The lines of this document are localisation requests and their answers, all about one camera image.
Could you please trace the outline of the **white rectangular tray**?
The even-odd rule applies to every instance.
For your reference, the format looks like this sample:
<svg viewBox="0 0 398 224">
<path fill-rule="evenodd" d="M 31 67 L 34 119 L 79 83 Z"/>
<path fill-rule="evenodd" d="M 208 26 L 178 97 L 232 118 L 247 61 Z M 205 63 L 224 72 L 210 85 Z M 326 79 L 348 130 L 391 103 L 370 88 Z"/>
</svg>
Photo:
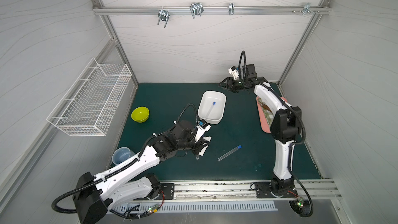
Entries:
<svg viewBox="0 0 398 224">
<path fill-rule="evenodd" d="M 198 116 L 209 124 L 219 124 L 224 115 L 227 97 L 217 91 L 205 91 L 200 102 Z"/>
</svg>

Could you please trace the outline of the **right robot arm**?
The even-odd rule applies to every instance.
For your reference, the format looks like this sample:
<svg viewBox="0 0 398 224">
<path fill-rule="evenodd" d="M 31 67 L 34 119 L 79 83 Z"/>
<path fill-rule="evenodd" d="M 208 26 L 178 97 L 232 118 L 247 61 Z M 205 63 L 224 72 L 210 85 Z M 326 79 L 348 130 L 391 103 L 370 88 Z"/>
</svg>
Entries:
<svg viewBox="0 0 398 224">
<path fill-rule="evenodd" d="M 271 87 L 269 82 L 256 74 L 255 66 L 247 64 L 246 53 L 242 51 L 238 66 L 229 68 L 230 77 L 227 77 L 219 86 L 234 93 L 245 89 L 254 89 L 255 95 L 265 103 L 267 110 L 273 115 L 269 127 L 276 143 L 275 165 L 273 177 L 269 184 L 253 183 L 259 198 L 273 196 L 282 198 L 291 194 L 294 200 L 289 201 L 291 209 L 300 217 L 311 217 L 314 205 L 308 191 L 304 191 L 306 199 L 295 193 L 295 184 L 302 185 L 293 174 L 293 154 L 296 145 L 302 145 L 306 139 L 305 126 L 302 121 L 302 111 L 291 106 Z"/>
</svg>

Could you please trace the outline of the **aluminium top rail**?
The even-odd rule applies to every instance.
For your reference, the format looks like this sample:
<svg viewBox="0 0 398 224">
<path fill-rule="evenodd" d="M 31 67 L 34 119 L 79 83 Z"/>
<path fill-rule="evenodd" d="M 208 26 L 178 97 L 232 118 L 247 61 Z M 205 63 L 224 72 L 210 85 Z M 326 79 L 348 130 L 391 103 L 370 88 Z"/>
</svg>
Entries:
<svg viewBox="0 0 398 224">
<path fill-rule="evenodd" d="M 203 6 L 202 15 L 226 15 L 229 16 L 227 6 Z M 330 7 L 311 6 L 313 10 L 319 10 L 320 15 L 327 15 L 332 11 Z M 99 7 L 93 11 L 98 16 L 156 16 L 159 10 L 167 10 L 171 16 L 191 15 L 189 6 L 171 7 Z M 299 11 L 303 6 L 237 6 L 234 15 L 294 15 L 293 10 Z"/>
</svg>

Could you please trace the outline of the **white vent strip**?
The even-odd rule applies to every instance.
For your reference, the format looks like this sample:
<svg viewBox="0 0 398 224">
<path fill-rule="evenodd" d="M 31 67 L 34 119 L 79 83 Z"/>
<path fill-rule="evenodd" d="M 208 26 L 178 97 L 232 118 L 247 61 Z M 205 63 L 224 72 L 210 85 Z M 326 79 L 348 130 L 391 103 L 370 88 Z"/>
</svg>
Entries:
<svg viewBox="0 0 398 224">
<path fill-rule="evenodd" d="M 133 214 L 142 214 L 155 203 L 126 203 L 114 208 L 114 211 L 123 214 L 131 211 Z M 158 212 L 160 213 L 250 213 L 277 211 L 274 201 L 222 201 L 222 202 L 165 202 Z"/>
</svg>

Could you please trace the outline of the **green bowl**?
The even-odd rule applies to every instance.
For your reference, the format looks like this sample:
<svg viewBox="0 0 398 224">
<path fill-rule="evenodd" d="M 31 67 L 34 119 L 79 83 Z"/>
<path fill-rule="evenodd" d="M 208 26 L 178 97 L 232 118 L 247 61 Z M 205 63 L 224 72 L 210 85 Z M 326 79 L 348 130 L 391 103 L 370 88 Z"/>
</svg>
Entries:
<svg viewBox="0 0 398 224">
<path fill-rule="evenodd" d="M 140 106 L 134 109 L 131 113 L 131 118 L 137 123 L 146 122 L 149 119 L 150 111 L 147 107 Z"/>
</svg>

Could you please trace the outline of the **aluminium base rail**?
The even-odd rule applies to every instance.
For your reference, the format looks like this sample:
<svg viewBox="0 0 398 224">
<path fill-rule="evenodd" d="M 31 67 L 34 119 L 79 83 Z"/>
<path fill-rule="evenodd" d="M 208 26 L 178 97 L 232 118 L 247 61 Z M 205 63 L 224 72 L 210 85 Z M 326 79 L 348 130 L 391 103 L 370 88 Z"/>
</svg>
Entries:
<svg viewBox="0 0 398 224">
<path fill-rule="evenodd" d="M 295 183 L 282 194 L 271 192 L 268 180 L 213 180 L 213 181 L 162 181 L 151 183 L 148 178 L 126 183 L 111 191 L 96 186 L 103 199 L 112 199 L 112 207 L 138 200 L 162 200 L 174 202 L 206 201 L 289 201 L 301 197 L 305 200 L 341 199 L 342 195 L 331 179 L 308 179 Z"/>
</svg>

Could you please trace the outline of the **clear plastic cup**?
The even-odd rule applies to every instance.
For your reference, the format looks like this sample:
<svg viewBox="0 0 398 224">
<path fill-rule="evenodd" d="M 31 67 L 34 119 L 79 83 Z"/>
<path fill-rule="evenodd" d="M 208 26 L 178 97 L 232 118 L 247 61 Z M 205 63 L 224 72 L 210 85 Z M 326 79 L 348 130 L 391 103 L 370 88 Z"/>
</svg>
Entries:
<svg viewBox="0 0 398 224">
<path fill-rule="evenodd" d="M 135 153 L 131 151 L 128 147 L 120 147 L 118 148 L 112 155 L 112 163 L 117 166 L 127 159 L 133 157 Z"/>
</svg>

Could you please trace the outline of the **pink tray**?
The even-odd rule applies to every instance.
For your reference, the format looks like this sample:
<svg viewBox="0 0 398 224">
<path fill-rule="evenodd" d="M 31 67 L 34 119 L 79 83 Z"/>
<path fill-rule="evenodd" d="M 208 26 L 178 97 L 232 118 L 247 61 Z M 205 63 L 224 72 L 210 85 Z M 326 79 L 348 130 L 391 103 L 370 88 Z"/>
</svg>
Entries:
<svg viewBox="0 0 398 224">
<path fill-rule="evenodd" d="M 271 132 L 271 129 L 268 129 L 268 126 L 266 125 L 267 123 L 266 123 L 265 117 L 264 117 L 264 115 L 263 115 L 263 112 L 262 112 L 262 110 L 261 110 L 261 106 L 260 106 L 260 104 L 258 103 L 257 97 L 256 97 L 256 103 L 257 103 L 258 112 L 259 112 L 259 118 L 260 118 L 261 129 L 262 129 L 265 133 L 270 133 L 270 132 Z"/>
</svg>

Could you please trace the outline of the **green table mat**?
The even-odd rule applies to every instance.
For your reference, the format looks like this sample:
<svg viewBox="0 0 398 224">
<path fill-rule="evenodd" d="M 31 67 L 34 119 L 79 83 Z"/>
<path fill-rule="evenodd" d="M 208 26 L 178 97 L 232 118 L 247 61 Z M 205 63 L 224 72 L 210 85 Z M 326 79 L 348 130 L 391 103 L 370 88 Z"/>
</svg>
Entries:
<svg viewBox="0 0 398 224">
<path fill-rule="evenodd" d="M 198 107 L 205 91 L 217 91 L 227 97 L 224 115 L 219 124 L 207 132 L 210 146 L 203 157 L 196 160 L 190 151 L 180 151 L 176 157 L 150 169 L 159 180 L 267 180 L 273 175 L 275 141 L 262 131 L 256 95 L 252 90 L 233 93 L 217 84 L 142 83 L 132 103 L 150 111 L 149 119 L 137 123 L 128 118 L 119 146 L 133 152 L 142 148 L 153 133 L 169 129 L 180 117 L 195 121 L 193 108 Z M 241 149 L 222 161 L 217 159 L 231 149 Z"/>
</svg>

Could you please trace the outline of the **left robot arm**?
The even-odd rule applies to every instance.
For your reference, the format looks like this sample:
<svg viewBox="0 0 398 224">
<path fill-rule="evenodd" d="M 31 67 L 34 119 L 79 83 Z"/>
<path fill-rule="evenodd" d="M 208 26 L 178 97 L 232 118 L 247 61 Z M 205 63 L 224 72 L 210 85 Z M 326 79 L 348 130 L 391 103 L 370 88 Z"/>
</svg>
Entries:
<svg viewBox="0 0 398 224">
<path fill-rule="evenodd" d="M 175 157 L 179 151 L 191 151 L 195 156 L 204 154 L 211 140 L 205 136 L 210 124 L 200 120 L 197 113 L 194 115 L 195 123 L 178 117 L 171 128 L 154 133 L 137 154 L 121 164 L 96 175 L 90 172 L 82 175 L 75 189 L 53 200 L 52 210 L 61 214 L 77 214 L 82 224 L 95 224 L 109 212 L 126 220 L 141 219 L 156 213 L 161 204 L 141 214 L 133 214 L 131 210 L 121 213 L 114 208 L 129 200 L 152 200 L 156 197 L 165 200 L 162 184 L 155 175 L 138 180 L 134 178 Z"/>
</svg>

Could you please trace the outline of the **metal hook clamp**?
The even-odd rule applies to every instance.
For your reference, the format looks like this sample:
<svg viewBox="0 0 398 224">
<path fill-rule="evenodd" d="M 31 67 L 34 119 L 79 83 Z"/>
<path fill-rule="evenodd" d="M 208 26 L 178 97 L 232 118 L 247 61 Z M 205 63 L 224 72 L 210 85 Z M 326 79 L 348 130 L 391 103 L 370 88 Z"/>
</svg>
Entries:
<svg viewBox="0 0 398 224">
<path fill-rule="evenodd" d="M 202 3 L 193 3 L 189 6 L 189 9 L 190 9 L 191 15 L 194 19 L 196 16 L 201 17 L 204 12 Z"/>
<path fill-rule="evenodd" d="M 304 16 L 304 15 L 318 15 L 318 14 L 320 14 L 320 11 L 319 10 L 313 10 L 312 8 L 311 8 L 311 4 L 310 3 L 307 3 L 307 4 L 305 4 L 304 6 L 303 6 L 303 9 L 301 9 L 301 10 L 299 10 L 299 11 L 295 11 L 295 10 L 293 10 L 292 11 L 295 15 L 302 15 L 302 16 Z"/>
<path fill-rule="evenodd" d="M 229 4 L 229 15 L 232 16 L 235 13 L 235 5 L 234 3 Z"/>
<path fill-rule="evenodd" d="M 167 10 L 165 9 L 159 10 L 157 25 L 159 25 L 160 22 L 164 22 L 164 28 L 166 28 L 169 19 L 170 19 L 170 13 Z"/>
</svg>

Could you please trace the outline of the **green checkered cloth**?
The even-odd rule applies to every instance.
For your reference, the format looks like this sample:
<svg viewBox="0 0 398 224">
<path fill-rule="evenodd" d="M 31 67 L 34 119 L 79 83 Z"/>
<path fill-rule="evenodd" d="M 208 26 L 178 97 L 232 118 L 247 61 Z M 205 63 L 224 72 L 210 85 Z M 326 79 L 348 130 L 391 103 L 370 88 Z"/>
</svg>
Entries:
<svg viewBox="0 0 398 224">
<path fill-rule="evenodd" d="M 265 104 L 265 103 L 262 101 L 261 98 L 257 97 L 257 100 L 258 100 L 258 103 L 259 103 L 260 106 L 261 106 L 261 110 L 262 110 L 263 115 L 264 115 L 264 117 L 265 117 L 265 120 L 266 120 L 266 123 L 267 123 L 266 125 L 268 126 L 268 129 L 270 129 L 270 127 L 271 127 L 271 125 L 272 125 L 272 122 L 273 122 L 273 120 L 274 120 L 274 115 L 273 115 L 272 112 L 269 112 L 269 111 L 264 110 L 264 109 L 262 108 L 262 104 Z"/>
</svg>

